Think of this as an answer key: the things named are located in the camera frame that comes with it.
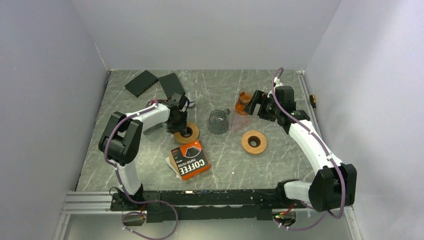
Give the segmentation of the black network switch box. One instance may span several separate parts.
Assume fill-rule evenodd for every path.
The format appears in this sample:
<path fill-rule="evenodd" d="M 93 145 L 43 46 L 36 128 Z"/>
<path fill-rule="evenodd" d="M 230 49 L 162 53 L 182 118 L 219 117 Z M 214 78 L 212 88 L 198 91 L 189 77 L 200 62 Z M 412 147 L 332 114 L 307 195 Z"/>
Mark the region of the black network switch box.
<path fill-rule="evenodd" d="M 159 78 L 152 74 L 150 71 L 145 70 L 128 82 L 124 87 L 136 98 L 145 93 L 149 88 L 155 85 Z"/>

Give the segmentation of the orange glass carafe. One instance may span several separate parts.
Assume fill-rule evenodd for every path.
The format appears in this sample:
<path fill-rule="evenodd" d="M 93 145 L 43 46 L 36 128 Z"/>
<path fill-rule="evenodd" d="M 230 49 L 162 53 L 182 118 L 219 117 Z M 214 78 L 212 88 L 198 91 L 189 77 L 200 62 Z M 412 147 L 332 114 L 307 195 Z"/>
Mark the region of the orange glass carafe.
<path fill-rule="evenodd" d="M 249 104 L 252 97 L 254 95 L 254 92 L 247 88 L 242 88 L 238 92 L 238 99 L 235 103 L 234 110 L 237 114 L 241 116 L 246 116 L 248 113 L 244 111 L 244 108 Z"/>

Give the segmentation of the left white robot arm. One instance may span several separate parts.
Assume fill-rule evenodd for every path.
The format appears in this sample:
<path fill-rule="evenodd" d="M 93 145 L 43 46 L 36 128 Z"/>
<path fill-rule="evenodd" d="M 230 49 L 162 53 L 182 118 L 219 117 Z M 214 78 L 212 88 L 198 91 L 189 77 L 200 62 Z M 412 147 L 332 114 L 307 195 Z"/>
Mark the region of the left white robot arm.
<path fill-rule="evenodd" d="M 170 134 L 187 131 L 191 102 L 175 92 L 168 99 L 153 99 L 146 107 L 130 113 L 116 111 L 111 114 L 100 137 L 98 149 L 104 160 L 111 165 L 118 179 L 118 189 L 126 194 L 124 204 L 131 210 L 144 203 L 144 188 L 137 171 L 135 158 L 138 155 L 142 133 L 158 124 L 166 124 Z"/>

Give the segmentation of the orange coffee filter box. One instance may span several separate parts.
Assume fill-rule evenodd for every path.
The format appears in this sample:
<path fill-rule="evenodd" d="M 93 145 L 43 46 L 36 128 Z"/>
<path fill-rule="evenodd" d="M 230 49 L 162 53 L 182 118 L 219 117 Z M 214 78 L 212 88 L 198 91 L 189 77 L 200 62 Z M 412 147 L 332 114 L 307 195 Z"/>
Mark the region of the orange coffee filter box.
<path fill-rule="evenodd" d="M 176 176 L 184 181 L 202 174 L 211 168 L 211 163 L 198 140 L 171 150 L 165 161 L 176 173 Z"/>

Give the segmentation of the grey ribbed glass dripper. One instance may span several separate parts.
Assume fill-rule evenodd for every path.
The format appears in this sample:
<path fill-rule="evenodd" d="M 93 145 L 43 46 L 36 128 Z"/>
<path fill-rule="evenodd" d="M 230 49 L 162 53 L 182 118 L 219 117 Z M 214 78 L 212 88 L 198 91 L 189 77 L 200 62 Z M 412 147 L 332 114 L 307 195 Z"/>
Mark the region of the grey ribbed glass dripper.
<path fill-rule="evenodd" d="M 150 128 L 144 129 L 142 133 L 143 133 L 143 135 L 146 135 L 146 136 L 151 135 L 152 133 L 154 133 L 154 132 L 156 132 L 160 129 L 163 129 L 164 127 L 166 127 L 166 123 L 160 122 L 160 123 L 153 125 Z"/>

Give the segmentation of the black flat box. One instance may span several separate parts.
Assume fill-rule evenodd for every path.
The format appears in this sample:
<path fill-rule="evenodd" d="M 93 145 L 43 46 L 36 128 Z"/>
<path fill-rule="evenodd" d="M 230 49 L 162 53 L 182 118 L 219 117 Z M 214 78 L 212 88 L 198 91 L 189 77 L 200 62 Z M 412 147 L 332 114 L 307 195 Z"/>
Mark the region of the black flat box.
<path fill-rule="evenodd" d="M 186 94 L 183 85 L 175 72 L 159 77 L 158 81 L 160 82 L 160 85 L 168 99 L 171 98 L 174 93 L 178 93 L 180 95 Z"/>

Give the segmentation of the yellow black screwdriver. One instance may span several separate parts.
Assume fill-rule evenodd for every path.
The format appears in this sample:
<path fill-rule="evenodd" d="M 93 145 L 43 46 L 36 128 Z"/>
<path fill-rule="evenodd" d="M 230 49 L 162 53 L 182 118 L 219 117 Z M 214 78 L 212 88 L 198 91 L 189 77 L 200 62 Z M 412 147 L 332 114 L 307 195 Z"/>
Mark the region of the yellow black screwdriver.
<path fill-rule="evenodd" d="M 317 103 L 316 103 L 316 97 L 313 94 L 309 96 L 309 102 L 312 109 L 315 111 L 317 109 Z"/>

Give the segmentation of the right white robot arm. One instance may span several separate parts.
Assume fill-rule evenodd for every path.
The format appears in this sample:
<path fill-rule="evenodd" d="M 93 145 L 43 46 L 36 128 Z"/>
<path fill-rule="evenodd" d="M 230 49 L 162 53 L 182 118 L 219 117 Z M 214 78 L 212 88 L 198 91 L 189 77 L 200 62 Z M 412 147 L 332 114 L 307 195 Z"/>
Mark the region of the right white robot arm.
<path fill-rule="evenodd" d="M 304 110 L 297 109 L 291 86 L 277 86 L 271 93 L 256 90 L 244 111 L 260 119 L 276 122 L 303 151 L 314 171 L 311 183 L 285 180 L 276 187 L 275 200 L 282 207 L 294 201 L 311 205 L 317 212 L 342 209 L 355 202 L 357 170 L 343 163 L 324 143 Z"/>

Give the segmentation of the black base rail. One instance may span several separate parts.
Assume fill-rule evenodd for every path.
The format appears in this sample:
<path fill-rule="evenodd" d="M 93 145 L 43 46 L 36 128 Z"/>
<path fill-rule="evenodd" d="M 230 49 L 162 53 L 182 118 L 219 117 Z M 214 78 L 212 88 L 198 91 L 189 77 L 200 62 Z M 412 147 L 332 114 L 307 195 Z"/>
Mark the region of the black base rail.
<path fill-rule="evenodd" d="M 299 200 L 283 198 L 274 188 L 231 190 L 145 190 L 136 203 L 123 192 L 111 194 L 113 212 L 140 212 L 148 223 L 164 221 L 255 219 L 270 221 L 274 215 L 294 214 Z"/>

